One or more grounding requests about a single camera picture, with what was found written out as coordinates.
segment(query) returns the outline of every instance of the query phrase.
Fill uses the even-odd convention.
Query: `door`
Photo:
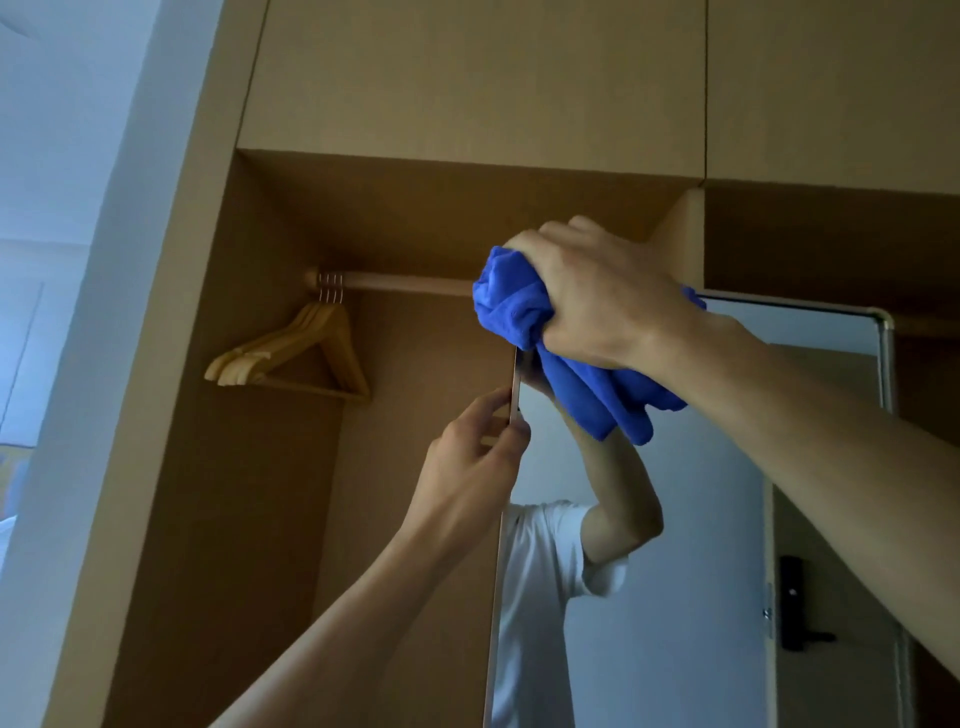
[[[880,402],[876,357],[780,348],[820,378]],[[769,481],[764,521],[770,728],[909,728],[900,626]]]

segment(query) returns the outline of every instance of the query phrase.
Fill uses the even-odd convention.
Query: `t-shirt sleeve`
[[[558,500],[543,507],[547,535],[557,557],[557,580],[564,601],[574,596],[612,596],[627,576],[627,557],[595,567],[587,563],[580,529],[587,505]]]

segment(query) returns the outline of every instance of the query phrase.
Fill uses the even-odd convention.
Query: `closet rod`
[[[307,285],[314,293],[339,291],[398,291],[401,293],[433,293],[438,296],[473,296],[473,281],[459,279],[432,279],[422,276],[391,276],[385,273],[346,271],[335,273],[311,268],[306,275]]]

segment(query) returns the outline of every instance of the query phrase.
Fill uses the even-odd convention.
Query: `forearm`
[[[361,710],[444,574],[434,547],[398,534],[214,728],[327,725]]]
[[[960,674],[958,450],[705,319],[657,378],[717,423],[864,584]]]
[[[627,436],[617,427],[604,441],[595,440],[561,405],[556,406],[580,450],[590,488],[611,524],[641,543],[660,534],[660,499]]]

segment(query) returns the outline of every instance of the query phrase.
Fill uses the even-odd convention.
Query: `ceiling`
[[[0,0],[0,239],[89,244],[159,0]]]

